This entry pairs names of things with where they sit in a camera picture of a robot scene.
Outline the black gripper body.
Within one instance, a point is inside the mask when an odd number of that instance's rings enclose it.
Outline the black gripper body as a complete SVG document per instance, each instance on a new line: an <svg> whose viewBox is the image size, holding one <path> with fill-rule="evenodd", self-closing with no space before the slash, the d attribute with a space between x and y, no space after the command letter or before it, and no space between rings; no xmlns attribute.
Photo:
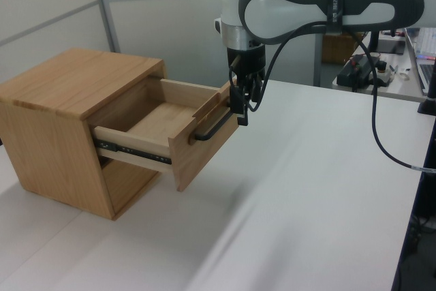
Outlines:
<svg viewBox="0 0 436 291"><path fill-rule="evenodd" d="M248 77L250 74L258 74L263 80L265 77L266 51L265 45L249 50L234 50L227 48L228 65L232 65L233 72L238 76L237 81ZM240 55L238 65L233 65L235 58Z"/></svg>

